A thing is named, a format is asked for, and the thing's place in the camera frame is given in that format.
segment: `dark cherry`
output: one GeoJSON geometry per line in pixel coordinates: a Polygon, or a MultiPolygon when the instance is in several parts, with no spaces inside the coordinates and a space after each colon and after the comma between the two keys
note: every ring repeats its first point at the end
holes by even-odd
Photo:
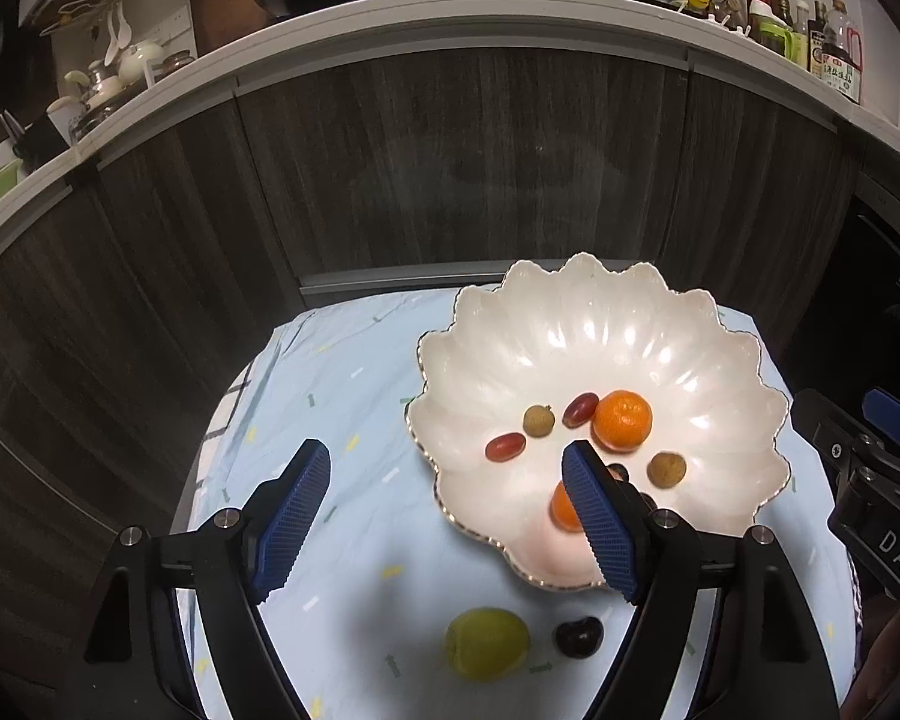
{"type": "Polygon", "coordinates": [[[626,466],[622,463],[611,463],[607,466],[611,471],[616,471],[620,474],[620,478],[625,482],[629,482],[629,471],[626,470],[626,466]]]}
{"type": "Polygon", "coordinates": [[[589,658],[604,641],[604,624],[595,617],[560,623],[554,630],[554,644],[567,658],[589,658]]]}

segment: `blue gripper pad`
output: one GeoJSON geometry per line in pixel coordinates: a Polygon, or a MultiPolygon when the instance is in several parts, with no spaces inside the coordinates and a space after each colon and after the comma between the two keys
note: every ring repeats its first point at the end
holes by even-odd
{"type": "Polygon", "coordinates": [[[330,487],[330,452],[321,442],[300,445],[278,479],[262,483],[244,512],[256,515],[247,527],[255,538],[255,570],[250,597],[262,603],[272,590],[287,584],[296,556],[330,487]]]}
{"type": "Polygon", "coordinates": [[[883,389],[864,395],[864,418],[900,445],[900,401],[883,389]]]}
{"type": "Polygon", "coordinates": [[[563,485],[604,580],[632,602],[639,587],[634,540],[597,476],[610,478],[610,473],[585,440],[577,440],[563,450],[562,473],[563,485]]]}

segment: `kettle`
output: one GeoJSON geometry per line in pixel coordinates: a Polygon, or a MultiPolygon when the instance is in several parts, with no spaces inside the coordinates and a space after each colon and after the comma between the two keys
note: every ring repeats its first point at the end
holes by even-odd
{"type": "Polygon", "coordinates": [[[102,59],[91,62],[86,73],[79,70],[69,71],[66,76],[63,76],[63,80],[77,84],[80,90],[80,102],[91,111],[124,90],[124,83],[120,80],[120,76],[104,65],[102,59]]]}

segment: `white spoon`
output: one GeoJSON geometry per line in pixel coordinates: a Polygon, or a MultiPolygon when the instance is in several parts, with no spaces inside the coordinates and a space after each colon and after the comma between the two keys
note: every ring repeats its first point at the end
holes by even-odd
{"type": "Polygon", "coordinates": [[[110,45],[106,47],[106,54],[103,55],[103,65],[109,67],[114,59],[117,58],[117,36],[113,32],[113,11],[106,11],[106,28],[110,32],[110,45]]]}
{"type": "Polygon", "coordinates": [[[133,34],[127,19],[124,18],[124,0],[117,1],[117,21],[120,23],[120,30],[117,32],[117,46],[122,50],[130,45],[130,37],[133,34]]]}

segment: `countertop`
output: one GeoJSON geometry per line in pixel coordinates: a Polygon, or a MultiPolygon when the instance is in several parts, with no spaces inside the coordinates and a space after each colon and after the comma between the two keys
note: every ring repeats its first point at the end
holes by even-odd
{"type": "Polygon", "coordinates": [[[204,97],[212,93],[218,101],[237,97],[295,74],[378,55],[502,45],[501,35],[509,36],[503,45],[619,53],[674,66],[727,58],[768,80],[783,81],[797,100],[832,112],[900,153],[899,128],[823,81],[754,41],[657,5],[630,0],[360,0],[261,29],[141,93],[2,197],[0,229],[41,191],[117,138],[148,129],[158,112],[178,109],[172,105],[178,100],[185,107],[185,98],[200,92],[204,97]]]}
{"type": "MultiPolygon", "coordinates": [[[[200,462],[190,529],[242,507],[278,476],[308,437],[330,451],[330,488],[290,578],[260,613],[312,717],[451,720],[583,717],[634,609],[616,592],[549,592],[516,577],[496,550],[463,536],[433,498],[433,471],[410,438],[404,406],[423,381],[418,337],[442,330],[457,290],[373,295],[300,314],[278,327],[252,365],[216,452],[200,462]],[[530,653],[498,683],[468,683],[443,654],[443,632],[468,608],[507,608],[530,628],[530,653]],[[593,615],[605,640],[585,661],[554,648],[554,626],[593,615]]],[[[732,330],[758,336],[746,314],[719,309],[732,330]]],[[[761,343],[764,382],[787,392],[761,343]]],[[[855,611],[847,551],[828,531],[832,496],[820,460],[789,418],[776,438],[794,482],[766,504],[826,650],[835,690],[850,686],[855,611]]],[[[207,715],[229,716],[191,600],[182,618],[207,715]]],[[[713,591],[695,608],[665,718],[682,718],[697,682],[713,591]]]]}

